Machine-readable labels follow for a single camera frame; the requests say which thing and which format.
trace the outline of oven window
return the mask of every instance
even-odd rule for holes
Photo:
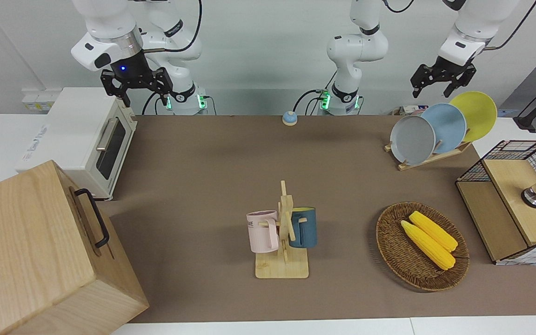
[[[119,151],[121,150],[121,143],[123,143],[124,138],[125,128],[121,124],[121,121],[118,121],[115,132],[113,132],[113,135],[111,136],[111,142],[109,143],[107,150],[100,153],[98,156],[98,161],[96,162],[96,169],[100,171],[100,174],[102,174],[106,180],[109,180],[109,177],[111,176],[111,170],[113,170],[113,166],[115,165],[117,155],[119,155]]]

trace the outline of power outlet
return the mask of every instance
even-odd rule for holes
[[[47,114],[59,94],[61,89],[45,89],[44,91],[23,90],[24,98],[22,103],[28,111],[32,113]]]

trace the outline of light blue plate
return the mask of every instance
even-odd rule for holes
[[[442,141],[434,153],[443,154],[459,146],[466,134],[466,120],[460,110],[451,104],[435,104],[421,114],[434,128],[435,139]]]

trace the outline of white toaster oven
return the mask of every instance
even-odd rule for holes
[[[66,87],[34,134],[15,170],[53,159],[97,199],[110,199],[137,121],[102,87]]]

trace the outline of blue mug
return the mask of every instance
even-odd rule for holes
[[[296,207],[291,215],[295,241],[289,239],[293,248],[313,248],[317,245],[317,226],[315,222],[315,208]]]

